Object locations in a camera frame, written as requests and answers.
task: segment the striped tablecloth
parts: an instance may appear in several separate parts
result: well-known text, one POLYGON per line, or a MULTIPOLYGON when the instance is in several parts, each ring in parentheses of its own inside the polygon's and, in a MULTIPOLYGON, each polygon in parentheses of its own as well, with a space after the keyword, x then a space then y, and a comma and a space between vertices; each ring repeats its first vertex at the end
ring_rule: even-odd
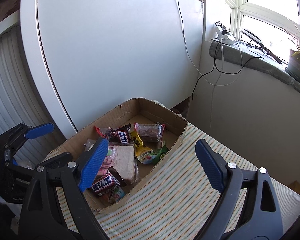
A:
MULTIPOLYGON (((218 197, 205 175, 194 151, 197 140, 204 138, 226 162, 241 169, 257 170, 256 166, 188 124, 184 143, 162 166, 149 183, 110 215, 96 218, 111 239, 192 239, 211 213, 218 197)), ((54 156, 51 152, 47 159, 54 156)), ((281 209, 284 232, 300 214, 300 195, 272 179, 281 209)), ((235 211, 226 231, 234 229, 245 197, 241 190, 235 211)), ((71 230, 77 231, 61 188, 58 197, 71 230)))

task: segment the window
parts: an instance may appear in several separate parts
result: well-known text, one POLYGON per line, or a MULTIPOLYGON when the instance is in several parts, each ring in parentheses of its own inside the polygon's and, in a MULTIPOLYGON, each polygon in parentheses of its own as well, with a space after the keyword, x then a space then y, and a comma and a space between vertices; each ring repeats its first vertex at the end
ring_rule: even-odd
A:
POLYGON ((289 49, 295 50, 296 46, 290 35, 275 27, 284 28, 296 41, 300 39, 300 0, 225 0, 225 3, 231 10, 231 21, 224 24, 237 40, 251 41, 239 31, 244 26, 274 54, 289 60, 289 49))
POLYGON ((225 12, 223 14, 222 23, 229 28, 231 23, 231 8, 225 3, 224 5, 225 12))

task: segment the blue gripper pad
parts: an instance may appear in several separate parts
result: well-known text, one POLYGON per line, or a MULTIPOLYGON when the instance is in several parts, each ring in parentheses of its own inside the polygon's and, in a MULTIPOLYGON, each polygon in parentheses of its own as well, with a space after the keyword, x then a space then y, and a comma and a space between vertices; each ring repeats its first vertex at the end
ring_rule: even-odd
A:
POLYGON ((200 139, 195 144, 195 154, 206 173, 211 186, 223 193, 227 184, 226 161, 219 153, 213 152, 205 139, 200 139))
POLYGON ((53 123, 49 122, 49 123, 45 123, 45 124, 30 128, 28 130, 28 132, 25 134, 25 137, 27 139, 35 139, 35 138, 38 138, 47 133, 51 133, 51 132, 53 132, 53 130, 54 130, 54 125, 53 125, 53 123))
POLYGON ((91 187, 100 167, 108 154, 108 140, 99 138, 90 151, 84 152, 78 158, 78 171, 81 172, 81 180, 78 184, 79 190, 84 192, 91 187))

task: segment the plastic wrapper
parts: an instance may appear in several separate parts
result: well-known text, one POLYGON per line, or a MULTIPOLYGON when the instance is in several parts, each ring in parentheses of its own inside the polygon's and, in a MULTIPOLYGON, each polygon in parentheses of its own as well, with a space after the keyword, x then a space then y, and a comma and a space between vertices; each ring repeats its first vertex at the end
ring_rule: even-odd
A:
POLYGON ((116 203, 125 195, 119 181, 110 172, 95 179, 91 188, 97 196, 103 197, 109 203, 116 203))
MULTIPOLYGON (((96 141, 88 139, 84 144, 85 151, 92 148, 96 141)), ((120 181, 123 186, 135 184, 139 178, 138 165, 135 156, 134 144, 113 143, 109 142, 108 154, 104 159, 96 178, 104 176, 112 169, 113 175, 120 181)))
POLYGON ((143 142, 138 135, 137 131, 134 130, 131 132, 132 140, 134 141, 136 157, 138 161, 143 164, 149 164, 156 157, 156 154, 149 147, 144 147, 143 142))
POLYGON ((131 142, 130 128, 131 128, 130 123, 118 129, 113 129, 110 127, 99 128, 95 126, 97 133, 101 137, 106 138, 109 142, 122 143, 122 144, 129 144, 131 142))
POLYGON ((163 157, 167 154, 167 152, 169 151, 169 149, 166 147, 165 143, 162 146, 161 149, 157 149, 155 151, 155 158, 152 160, 152 164, 157 165, 159 163, 159 161, 161 161, 163 159, 163 157))
MULTIPOLYGON (((84 144, 85 151, 91 150, 91 148, 94 146, 95 143, 96 143, 96 141, 88 139, 87 142, 84 144)), ((115 147, 114 144, 109 144, 108 154, 107 154, 106 158, 104 159, 104 161, 98 171, 97 178, 104 176, 108 173, 108 169, 113 165, 113 159, 114 159, 117 149, 118 148, 115 147)))
POLYGON ((137 131, 141 140, 144 142, 156 142, 157 149, 162 148, 162 135, 165 128, 164 124, 140 124, 134 123, 134 129, 137 131))
POLYGON ((33 170, 33 166, 29 161, 17 161, 18 166, 33 170))
POLYGON ((116 133, 122 144, 129 144, 131 142, 130 128, 131 123, 128 123, 127 125, 124 125, 113 131, 116 133))

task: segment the gray window sill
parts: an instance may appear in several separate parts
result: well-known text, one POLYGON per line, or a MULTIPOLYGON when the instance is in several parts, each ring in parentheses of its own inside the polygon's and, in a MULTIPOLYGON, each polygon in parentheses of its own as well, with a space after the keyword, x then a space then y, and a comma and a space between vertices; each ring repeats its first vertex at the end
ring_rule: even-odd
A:
MULTIPOLYGON (((209 49, 209 54, 211 57, 214 57, 214 53, 215 53, 217 45, 218 45, 218 48, 217 48, 216 59, 221 60, 222 59, 221 49, 220 49, 220 45, 218 42, 216 42, 216 41, 212 42, 210 49, 209 49)), ((297 90, 300 93, 300 83, 298 81, 296 81, 293 77, 291 77, 288 73, 285 72, 286 65, 284 63, 282 63, 282 65, 280 65, 275 60, 263 55, 263 53, 260 50, 257 50, 254 48, 249 48, 249 50, 253 51, 253 52, 251 52, 247 49, 247 46, 245 46, 244 44, 239 43, 239 46, 240 46, 240 49, 242 52, 243 64, 245 62, 247 62, 248 59, 250 59, 252 57, 257 57, 257 55, 254 54, 253 52, 258 53, 258 54, 260 54, 261 57, 263 57, 263 59, 255 58, 255 59, 250 60, 245 65, 245 67, 269 74, 269 75, 273 76, 274 78, 280 80, 281 82, 292 86, 295 90, 297 90)), ((240 57, 240 52, 239 52, 237 44, 233 44, 233 45, 225 45, 224 44, 223 51, 224 51, 224 61, 230 62, 233 64, 237 64, 237 65, 241 65, 241 57, 240 57)))

